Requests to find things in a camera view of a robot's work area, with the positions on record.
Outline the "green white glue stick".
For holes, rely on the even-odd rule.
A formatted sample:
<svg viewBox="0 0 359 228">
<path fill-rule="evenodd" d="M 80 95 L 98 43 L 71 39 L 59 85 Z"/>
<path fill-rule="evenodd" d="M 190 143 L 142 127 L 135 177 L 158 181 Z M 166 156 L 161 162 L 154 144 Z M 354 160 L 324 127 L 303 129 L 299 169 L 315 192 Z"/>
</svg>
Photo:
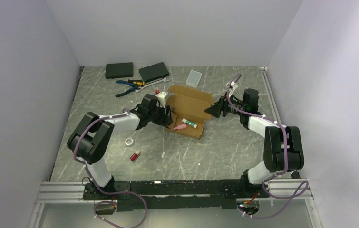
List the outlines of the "green white glue stick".
<svg viewBox="0 0 359 228">
<path fill-rule="evenodd" d="M 197 124 L 193 123 L 192 121 L 189 121 L 185 118 L 182 119 L 182 122 L 192 128 L 197 128 Z"/>
</svg>

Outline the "pink plastic tube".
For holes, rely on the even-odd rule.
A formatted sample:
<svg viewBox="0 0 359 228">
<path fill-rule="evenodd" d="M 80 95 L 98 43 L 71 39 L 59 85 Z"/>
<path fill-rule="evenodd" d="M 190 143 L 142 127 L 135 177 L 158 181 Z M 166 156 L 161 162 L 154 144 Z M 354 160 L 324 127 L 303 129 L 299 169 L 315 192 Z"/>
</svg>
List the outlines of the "pink plastic tube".
<svg viewBox="0 0 359 228">
<path fill-rule="evenodd" d="M 178 130 L 182 130 L 182 129 L 186 129 L 186 128 L 187 128 L 187 124 L 183 123 L 183 124 L 175 126 L 172 130 L 178 131 Z"/>
</svg>

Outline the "brown cardboard paper box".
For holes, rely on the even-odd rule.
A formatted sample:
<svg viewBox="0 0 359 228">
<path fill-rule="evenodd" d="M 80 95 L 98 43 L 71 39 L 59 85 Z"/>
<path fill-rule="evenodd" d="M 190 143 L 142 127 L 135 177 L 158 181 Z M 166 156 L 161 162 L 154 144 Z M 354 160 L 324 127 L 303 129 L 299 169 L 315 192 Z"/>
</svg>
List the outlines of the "brown cardboard paper box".
<svg viewBox="0 0 359 228">
<path fill-rule="evenodd" d="M 169 87 L 168 93 L 166 105 L 171 107 L 173 122 L 165 130 L 199 140 L 205 121 L 211 119 L 211 115 L 207 114 L 205 109 L 214 104 L 213 96 L 210 93 L 181 85 Z M 183 124 L 183 119 L 196 124 L 196 127 L 187 126 L 182 130 L 174 130 L 176 126 Z"/>
</svg>

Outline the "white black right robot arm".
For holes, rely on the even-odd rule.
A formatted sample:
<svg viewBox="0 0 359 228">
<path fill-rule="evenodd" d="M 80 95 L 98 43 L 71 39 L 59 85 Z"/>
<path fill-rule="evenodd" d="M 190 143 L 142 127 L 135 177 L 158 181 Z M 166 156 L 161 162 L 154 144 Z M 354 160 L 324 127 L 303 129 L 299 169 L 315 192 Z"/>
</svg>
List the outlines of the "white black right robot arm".
<svg viewBox="0 0 359 228">
<path fill-rule="evenodd" d="M 240 183 L 240 192 L 251 197 L 258 191 L 258 184 L 277 173 L 300 170 L 304 166 L 300 130 L 296 126 L 278 126 L 258 111 L 259 92 L 245 89 L 240 100 L 234 95 L 221 96 L 205 109 L 215 118 L 232 113 L 238 115 L 240 124 L 264 138 L 263 161 L 245 172 L 247 180 Z"/>
</svg>

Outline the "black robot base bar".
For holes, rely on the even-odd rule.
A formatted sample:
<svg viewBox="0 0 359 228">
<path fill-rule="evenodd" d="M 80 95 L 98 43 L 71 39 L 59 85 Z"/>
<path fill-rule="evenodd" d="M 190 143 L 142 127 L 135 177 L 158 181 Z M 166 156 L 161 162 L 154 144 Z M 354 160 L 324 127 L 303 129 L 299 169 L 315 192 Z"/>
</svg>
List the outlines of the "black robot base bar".
<svg viewBox="0 0 359 228">
<path fill-rule="evenodd" d="M 251 199 L 266 198 L 261 185 L 246 177 L 224 180 L 115 181 L 113 189 L 99 191 L 93 183 L 84 186 L 85 201 L 117 201 L 117 211 L 135 209 L 221 208 L 235 209 Z"/>
</svg>

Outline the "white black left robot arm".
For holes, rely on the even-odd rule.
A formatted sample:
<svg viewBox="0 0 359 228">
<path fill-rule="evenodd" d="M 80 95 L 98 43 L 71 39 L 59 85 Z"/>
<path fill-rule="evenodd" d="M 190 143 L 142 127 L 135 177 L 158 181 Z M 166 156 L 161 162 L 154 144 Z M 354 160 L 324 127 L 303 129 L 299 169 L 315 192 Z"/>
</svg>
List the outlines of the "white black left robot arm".
<svg viewBox="0 0 359 228">
<path fill-rule="evenodd" d="M 111 136 L 140 130 L 149 123 L 163 127 L 173 123 L 172 107 L 152 94 L 146 94 L 134 108 L 120 114 L 88 112 L 70 135 L 67 147 L 73 152 L 73 159 L 84 166 L 101 199 L 111 198 L 115 191 L 115 179 L 104 158 Z"/>
</svg>

